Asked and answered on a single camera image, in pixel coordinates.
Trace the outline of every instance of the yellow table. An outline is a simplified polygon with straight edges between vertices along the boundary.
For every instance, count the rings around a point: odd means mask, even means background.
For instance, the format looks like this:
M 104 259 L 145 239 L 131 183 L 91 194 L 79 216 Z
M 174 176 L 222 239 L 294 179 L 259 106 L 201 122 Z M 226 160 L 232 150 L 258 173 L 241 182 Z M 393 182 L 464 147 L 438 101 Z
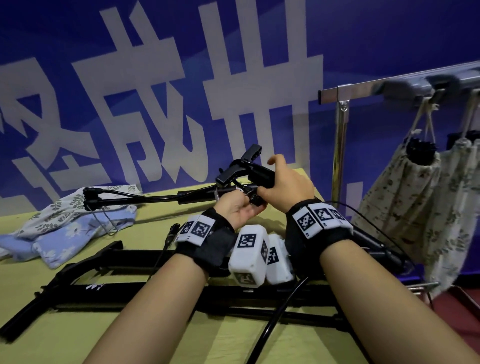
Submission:
M 177 190 L 160 194 L 176 194 Z M 92 256 L 115 240 L 125 249 L 161 249 L 170 226 L 183 223 L 189 215 L 204 211 L 210 203 L 178 205 L 175 202 L 150 204 L 138 210 L 134 226 L 114 237 L 102 237 L 88 244 L 74 259 Z M 0 218 L 0 234 L 21 227 L 32 214 Z M 263 225 L 269 233 L 284 235 L 285 215 L 271 206 L 251 224 Z M 15 263 L 0 262 L 0 326 L 4 325 L 61 270 L 50 270 L 40 259 Z M 146 277 L 100 277 L 98 282 L 139 281 Z M 331 307 L 292 309 L 295 312 L 333 315 Z M 0 343 L 0 363 L 67 364 L 81 363 L 116 313 L 56 313 L 41 316 L 15 343 Z M 195 313 L 172 359 L 181 364 L 244 363 L 262 332 L 265 322 L 239 318 L 211 318 Z M 349 334 L 329 328 L 278 325 L 258 363 L 365 363 Z

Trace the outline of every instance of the person's left arm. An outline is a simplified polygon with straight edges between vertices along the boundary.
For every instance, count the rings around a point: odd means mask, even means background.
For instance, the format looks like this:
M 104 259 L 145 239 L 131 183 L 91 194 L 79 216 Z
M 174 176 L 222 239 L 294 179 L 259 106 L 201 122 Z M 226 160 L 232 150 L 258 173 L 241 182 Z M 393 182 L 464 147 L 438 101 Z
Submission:
M 236 230 L 265 206 L 250 205 L 236 190 L 214 209 Z M 168 363 L 207 280 L 208 273 L 192 258 L 175 254 L 123 309 L 84 364 Z

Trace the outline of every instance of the table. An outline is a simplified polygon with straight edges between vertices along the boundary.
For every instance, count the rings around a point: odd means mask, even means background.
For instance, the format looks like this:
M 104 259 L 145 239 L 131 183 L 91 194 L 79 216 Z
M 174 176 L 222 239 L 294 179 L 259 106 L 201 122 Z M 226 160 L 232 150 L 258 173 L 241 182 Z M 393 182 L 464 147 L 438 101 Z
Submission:
M 176 194 L 178 190 L 158 194 Z M 183 223 L 189 215 L 204 211 L 211 203 L 178 205 L 176 202 L 149 204 L 138 209 L 135 225 L 113 237 L 90 242 L 70 262 L 92 256 L 115 240 L 125 249 L 161 249 L 170 226 Z M 31 214 L 0 218 L 0 234 L 21 227 Z M 261 224 L 269 233 L 284 235 L 285 215 L 269 206 L 250 224 Z M 15 263 L 0 262 L 0 326 L 33 299 L 40 286 L 61 270 L 50 270 L 40 259 Z M 90 282 L 141 281 L 141 277 L 99 277 Z M 291 311 L 333 315 L 332 307 L 292 308 Z M 0 363 L 79 364 L 88 355 L 117 313 L 57 313 L 41 316 L 15 343 L 0 343 Z M 241 364 L 260 336 L 265 322 L 232 317 L 208 317 L 195 313 L 171 361 L 172 364 Z M 268 340 L 258 363 L 366 363 L 351 336 L 329 328 L 279 324 Z

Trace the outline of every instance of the blue floral cloth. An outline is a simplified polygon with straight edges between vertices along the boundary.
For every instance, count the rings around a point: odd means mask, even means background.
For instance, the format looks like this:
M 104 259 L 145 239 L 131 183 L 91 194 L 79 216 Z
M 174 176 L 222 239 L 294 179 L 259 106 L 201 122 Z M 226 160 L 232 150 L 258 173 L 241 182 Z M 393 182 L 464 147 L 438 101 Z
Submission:
M 15 238 L 13 234 L 0 235 L 0 248 L 10 252 L 19 262 L 40 256 L 48 267 L 55 269 L 74 257 L 93 238 L 133 225 L 136 215 L 136 206 L 90 213 L 32 240 Z

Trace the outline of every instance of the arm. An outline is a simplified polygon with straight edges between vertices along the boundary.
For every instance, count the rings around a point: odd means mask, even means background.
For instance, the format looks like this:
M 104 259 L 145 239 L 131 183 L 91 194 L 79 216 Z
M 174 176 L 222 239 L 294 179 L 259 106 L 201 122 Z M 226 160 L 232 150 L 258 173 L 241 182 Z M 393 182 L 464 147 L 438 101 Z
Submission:
M 234 229 L 264 209 L 250 205 L 240 191 L 223 195 L 215 205 Z M 191 258 L 175 254 L 123 309 L 84 364 L 168 363 L 207 280 Z
M 281 155 L 275 186 L 258 195 L 287 213 L 313 199 L 312 182 L 290 170 Z M 353 241 L 329 246 L 320 256 L 328 283 L 372 360 L 378 364 L 480 363 L 477 354 L 441 318 Z

